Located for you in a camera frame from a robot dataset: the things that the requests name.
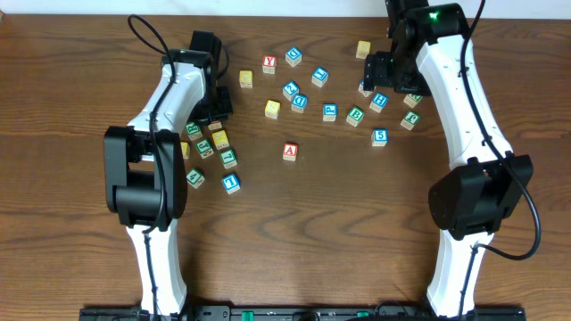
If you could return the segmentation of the red A block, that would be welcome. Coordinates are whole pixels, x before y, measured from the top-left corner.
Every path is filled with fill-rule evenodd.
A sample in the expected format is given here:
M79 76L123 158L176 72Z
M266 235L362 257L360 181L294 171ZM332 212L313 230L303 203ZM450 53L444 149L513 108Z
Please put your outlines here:
M298 145L292 143L285 143L284 150L282 153L283 159L285 161L295 161L298 154Z

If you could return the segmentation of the blue 2 block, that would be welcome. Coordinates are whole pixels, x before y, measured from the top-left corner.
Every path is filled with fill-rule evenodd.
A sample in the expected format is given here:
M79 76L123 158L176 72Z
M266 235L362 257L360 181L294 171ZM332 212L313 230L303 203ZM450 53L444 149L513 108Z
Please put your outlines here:
M287 82L282 89L283 96L291 102L295 95L300 92L299 86L294 81Z

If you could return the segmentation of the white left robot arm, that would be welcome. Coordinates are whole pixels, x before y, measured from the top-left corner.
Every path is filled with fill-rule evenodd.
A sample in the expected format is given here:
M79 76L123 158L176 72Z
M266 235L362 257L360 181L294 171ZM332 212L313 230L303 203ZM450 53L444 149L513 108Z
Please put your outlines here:
M209 125L232 113L218 86L221 40L194 32L187 49L162 48L161 79L144 109L103 137L105 197L136 248L143 320L175 320L186 303L178 262L177 224L186 207L181 135L186 124Z

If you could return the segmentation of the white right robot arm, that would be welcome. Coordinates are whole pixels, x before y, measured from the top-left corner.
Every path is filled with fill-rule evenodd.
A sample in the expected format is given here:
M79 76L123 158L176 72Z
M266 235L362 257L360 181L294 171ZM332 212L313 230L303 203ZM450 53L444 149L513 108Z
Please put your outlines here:
M386 3L387 52L369 55L364 87L430 96L449 152L447 175L429 190L439 230L434 276L419 308L379 311L378 320L522 320L521 308L479 308L476 280L492 239L520 200L534 172L516 155L492 115L477 74L471 37L476 28L459 4L425 0Z

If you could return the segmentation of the red I block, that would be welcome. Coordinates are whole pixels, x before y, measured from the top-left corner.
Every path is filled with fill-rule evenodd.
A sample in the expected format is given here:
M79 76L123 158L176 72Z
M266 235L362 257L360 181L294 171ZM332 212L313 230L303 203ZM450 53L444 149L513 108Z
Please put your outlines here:
M219 120L213 121L211 124L208 125L208 129L210 131L222 129L222 123Z

